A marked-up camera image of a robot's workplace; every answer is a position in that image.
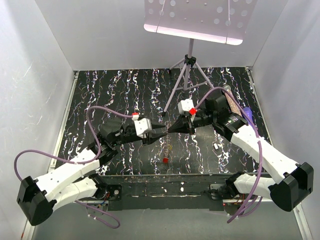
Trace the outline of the large toothed keyring disc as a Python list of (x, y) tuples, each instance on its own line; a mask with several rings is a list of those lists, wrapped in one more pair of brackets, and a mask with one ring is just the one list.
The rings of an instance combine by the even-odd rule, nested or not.
[(164, 138), (163, 146), (162, 146), (162, 153), (163, 153), (163, 159), (162, 162), (164, 164), (167, 164), (169, 162), (170, 158), (170, 152), (172, 150), (172, 145), (171, 145), (171, 138), (167, 134)]

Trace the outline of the white black key fob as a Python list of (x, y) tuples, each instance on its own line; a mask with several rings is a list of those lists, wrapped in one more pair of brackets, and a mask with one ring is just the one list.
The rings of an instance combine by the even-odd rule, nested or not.
[(216, 143), (216, 142), (214, 142), (214, 143), (213, 143), (213, 147), (214, 147), (214, 149), (215, 149), (216, 151), (218, 151), (218, 150), (219, 150), (219, 147), (218, 147), (218, 145), (217, 145), (217, 143)]

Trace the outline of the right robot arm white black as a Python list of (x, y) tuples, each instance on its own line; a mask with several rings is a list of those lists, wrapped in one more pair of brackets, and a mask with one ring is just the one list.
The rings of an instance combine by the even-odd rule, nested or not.
[(241, 195), (255, 195), (272, 200), (280, 209), (290, 212), (313, 191), (314, 169), (299, 164), (282, 154), (262, 137), (241, 115), (230, 110), (226, 96), (214, 91), (204, 100), (204, 107), (195, 108), (191, 99), (178, 103), (179, 117), (168, 129), (169, 133), (193, 135), (196, 128), (211, 125), (232, 144), (249, 154), (269, 177), (237, 172), (215, 189), (213, 196), (237, 199)]

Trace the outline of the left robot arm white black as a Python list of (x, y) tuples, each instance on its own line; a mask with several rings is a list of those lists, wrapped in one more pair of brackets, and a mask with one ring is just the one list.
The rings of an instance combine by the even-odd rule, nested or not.
[(101, 200), (112, 194), (100, 176), (92, 171), (108, 163), (118, 154), (117, 147), (141, 141), (150, 145), (166, 133), (153, 133), (164, 124), (148, 118), (122, 124), (118, 118), (103, 124), (94, 141), (71, 161), (37, 178), (27, 176), (20, 181), (17, 203), (32, 226), (46, 221), (55, 210), (83, 198)]

